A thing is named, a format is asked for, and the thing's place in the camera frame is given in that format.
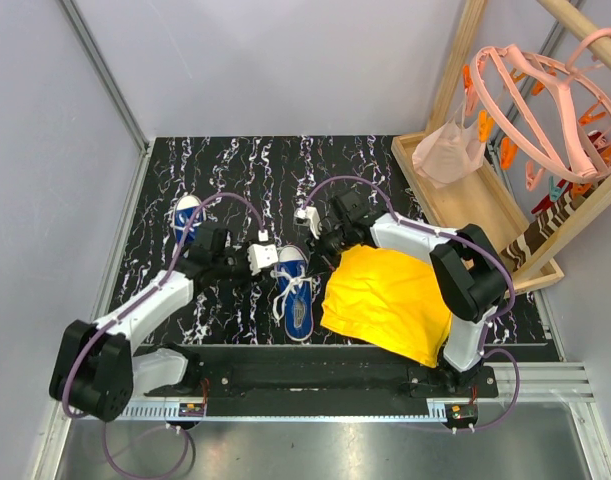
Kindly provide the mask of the white shoelace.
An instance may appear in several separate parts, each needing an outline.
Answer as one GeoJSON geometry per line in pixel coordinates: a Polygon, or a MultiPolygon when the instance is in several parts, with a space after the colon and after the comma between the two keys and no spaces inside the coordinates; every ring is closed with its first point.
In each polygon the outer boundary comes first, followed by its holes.
{"type": "Polygon", "coordinates": [[[310,277],[306,277],[305,274],[306,270],[304,267],[301,267],[300,273],[295,276],[279,269],[274,269],[270,272],[270,277],[275,280],[287,280],[285,288],[274,298],[272,303],[272,314],[276,324],[279,324],[285,315],[287,297],[290,294],[296,294],[297,289],[301,286],[312,284],[313,280],[310,277]]]}

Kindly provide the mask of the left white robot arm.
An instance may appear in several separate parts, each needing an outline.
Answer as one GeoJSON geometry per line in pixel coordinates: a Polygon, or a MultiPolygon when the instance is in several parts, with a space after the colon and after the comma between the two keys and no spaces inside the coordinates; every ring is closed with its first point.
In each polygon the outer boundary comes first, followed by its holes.
{"type": "Polygon", "coordinates": [[[207,393],[199,354],[171,343],[146,353],[140,348],[204,290],[250,284],[275,263],[275,249],[264,240],[229,246],[228,235],[213,222],[182,235],[169,265],[143,290],[92,322],[66,327],[48,387],[65,416],[109,423],[136,396],[207,393]]]}

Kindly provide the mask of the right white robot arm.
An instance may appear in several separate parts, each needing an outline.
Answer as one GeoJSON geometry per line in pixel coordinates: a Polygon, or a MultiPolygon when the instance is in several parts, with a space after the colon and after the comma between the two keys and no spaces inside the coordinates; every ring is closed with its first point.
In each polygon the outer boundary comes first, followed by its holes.
{"type": "Polygon", "coordinates": [[[475,383],[473,368],[483,358],[484,331],[515,296],[513,282],[481,227],[438,227],[396,212],[389,198],[380,213],[356,192],[330,199],[332,222],[326,224],[308,196],[294,214],[310,231],[308,247],[320,262],[338,268],[351,248],[367,246],[404,254],[433,268],[442,300],[451,312],[451,330],[439,371],[439,384],[461,396],[475,383]]]}

